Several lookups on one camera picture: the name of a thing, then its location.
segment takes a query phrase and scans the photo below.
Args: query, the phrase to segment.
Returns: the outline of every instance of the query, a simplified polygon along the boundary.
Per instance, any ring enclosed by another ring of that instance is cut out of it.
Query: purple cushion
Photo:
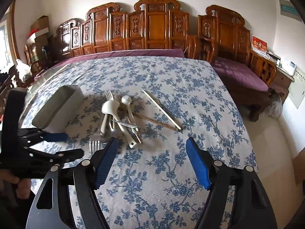
[[[245,64],[241,64],[230,59],[216,57],[213,68],[220,77],[230,83],[254,89],[257,91],[268,91],[268,86]]]
[[[84,56],[78,56],[78,57],[74,57],[71,59],[65,59],[65,60],[59,61],[52,68],[57,67],[57,66],[64,66],[64,65],[79,62],[79,61],[85,61],[85,60],[114,58],[114,57],[128,57],[128,56],[162,56],[162,57],[184,58],[184,53],[181,48],[102,52],[102,53],[94,53],[94,54],[89,54],[89,55],[84,55]]]

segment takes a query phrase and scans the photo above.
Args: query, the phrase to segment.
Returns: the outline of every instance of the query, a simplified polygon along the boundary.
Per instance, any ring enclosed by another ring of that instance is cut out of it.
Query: white chopstick
[[[144,90],[144,89],[142,89],[142,91],[144,92],[144,94],[145,95],[147,95],[148,96],[148,98],[161,110],[161,112],[162,113],[164,113],[165,114],[165,116],[167,117],[167,118],[169,118],[170,119],[170,121],[179,129],[179,130],[181,130],[181,127],[179,127],[178,126],[178,124],[159,106],[159,104],[158,103],[156,103],[156,101],[154,100],[154,99],[152,99],[151,97],[150,97],[150,95],[149,94],[147,94],[147,92]]]

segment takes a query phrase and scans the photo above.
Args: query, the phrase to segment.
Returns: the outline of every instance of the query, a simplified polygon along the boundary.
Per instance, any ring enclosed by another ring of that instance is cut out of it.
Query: red item
[[[36,32],[38,32],[39,30],[38,29],[33,29],[29,34],[28,34],[28,37],[31,37],[31,35],[33,34],[33,33],[36,33]]]

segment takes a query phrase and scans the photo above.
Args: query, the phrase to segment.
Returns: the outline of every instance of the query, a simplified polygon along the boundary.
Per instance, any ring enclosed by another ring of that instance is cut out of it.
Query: metal handle
[[[106,131],[107,117],[108,117],[108,115],[105,114],[105,115],[104,115],[104,118],[103,118],[102,125],[101,125],[100,135],[102,135],[102,136],[104,136],[105,131]]]
[[[117,124],[121,124],[123,126],[129,127],[129,128],[138,128],[138,125],[136,125],[136,124],[129,124],[129,123],[124,123],[124,122],[116,121],[116,120],[112,120],[112,121],[116,122]]]
[[[121,121],[119,119],[119,117],[117,117],[116,115],[113,115],[113,117],[115,118],[116,121]],[[135,142],[135,140],[132,138],[132,136],[130,136],[129,132],[126,130],[126,128],[123,125],[121,125],[121,124],[118,124],[118,125],[119,125],[121,131],[124,133],[124,135],[128,141],[129,147],[134,148],[134,146],[137,144],[137,142]]]

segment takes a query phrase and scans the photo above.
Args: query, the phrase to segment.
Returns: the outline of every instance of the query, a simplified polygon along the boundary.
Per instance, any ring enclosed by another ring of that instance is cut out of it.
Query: window
[[[0,23],[0,71],[8,72],[9,68],[13,66],[13,60],[10,53],[10,44],[7,32],[7,20]]]
[[[5,68],[10,62],[7,54],[4,26],[0,27],[0,69]]]

